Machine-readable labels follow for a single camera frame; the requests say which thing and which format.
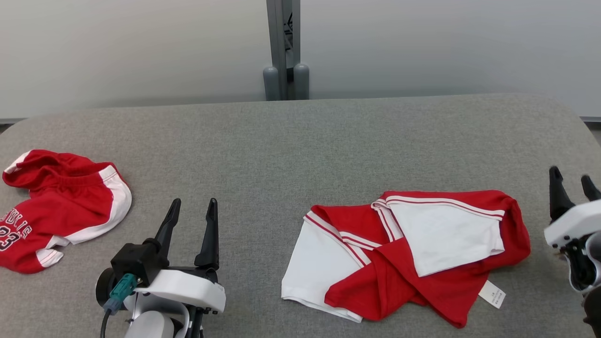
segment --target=green cable connector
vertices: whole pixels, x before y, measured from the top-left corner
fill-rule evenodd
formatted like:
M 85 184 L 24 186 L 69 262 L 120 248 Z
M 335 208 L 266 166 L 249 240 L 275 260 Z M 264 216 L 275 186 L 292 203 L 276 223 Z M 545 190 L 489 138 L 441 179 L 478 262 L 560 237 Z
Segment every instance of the green cable connector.
M 133 290 L 138 286 L 138 279 L 132 274 L 124 274 L 123 278 L 119 280 L 119 283 L 113 288 L 109 294 L 109 300 L 106 301 L 102 308 L 105 312 L 110 311 L 111 316 L 117 314 L 117 311 L 121 308 L 123 301 L 127 296 L 133 294 Z

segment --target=gray pole base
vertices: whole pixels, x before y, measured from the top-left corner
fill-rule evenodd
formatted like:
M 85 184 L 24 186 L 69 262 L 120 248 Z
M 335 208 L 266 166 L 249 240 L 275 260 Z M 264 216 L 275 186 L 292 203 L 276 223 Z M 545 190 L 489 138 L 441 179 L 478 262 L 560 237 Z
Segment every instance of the gray pole base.
M 265 100 L 280 101 L 279 95 L 279 74 L 275 67 L 263 69 L 263 82 L 265 83 Z
M 294 94 L 297 100 L 309 99 L 309 66 L 306 64 L 294 67 Z

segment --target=red and white shirt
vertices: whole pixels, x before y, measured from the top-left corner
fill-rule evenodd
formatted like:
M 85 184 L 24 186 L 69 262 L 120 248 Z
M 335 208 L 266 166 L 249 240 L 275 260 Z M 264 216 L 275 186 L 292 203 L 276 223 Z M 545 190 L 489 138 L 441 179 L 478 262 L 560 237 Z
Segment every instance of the red and white shirt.
M 355 322 L 411 301 L 463 327 L 488 272 L 529 251 L 517 202 L 500 191 L 386 192 L 311 208 L 282 297 Z

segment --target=gray cushioned mat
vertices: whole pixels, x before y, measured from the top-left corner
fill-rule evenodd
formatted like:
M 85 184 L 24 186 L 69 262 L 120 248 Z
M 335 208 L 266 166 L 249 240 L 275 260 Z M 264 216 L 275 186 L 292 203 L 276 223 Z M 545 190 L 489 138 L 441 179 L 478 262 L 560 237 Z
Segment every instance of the gray cushioned mat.
M 601 149 L 565 106 L 539 96 L 488 94 L 395 99 L 254 102 L 111 108 L 22 121 L 0 135 L 0 165 L 29 149 L 113 161 L 133 205 L 106 235 L 62 248 L 35 275 L 0 269 L 2 337 L 97 337 L 94 285 L 126 242 L 155 234 L 182 199 L 173 265 L 200 249 L 210 197 L 219 201 L 223 315 L 207 337 L 588 337 L 566 264 L 545 244 L 548 168 L 558 165 L 582 203 L 583 173 L 601 185 Z M 482 299 L 458 330 L 408 304 L 382 322 L 356 324 L 279 298 L 280 282 L 312 204 L 366 204 L 386 190 L 500 189 L 518 200 L 532 254 L 490 280 L 500 310 Z M 0 185 L 0 209 L 27 198 Z M 107 337 L 123 337 L 126 313 Z

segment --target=white sleeve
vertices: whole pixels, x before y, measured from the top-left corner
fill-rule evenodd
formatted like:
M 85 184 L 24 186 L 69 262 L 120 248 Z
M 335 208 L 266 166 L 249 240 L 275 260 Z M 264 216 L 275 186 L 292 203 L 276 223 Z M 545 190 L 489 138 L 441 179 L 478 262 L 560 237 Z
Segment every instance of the white sleeve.
M 407 238 L 419 277 L 505 251 L 499 229 L 501 214 L 442 203 L 399 203 L 390 208 Z
M 359 268 L 356 260 L 332 236 L 305 221 L 282 279 L 282 299 L 359 323 L 362 317 L 356 313 L 324 303 L 330 286 Z

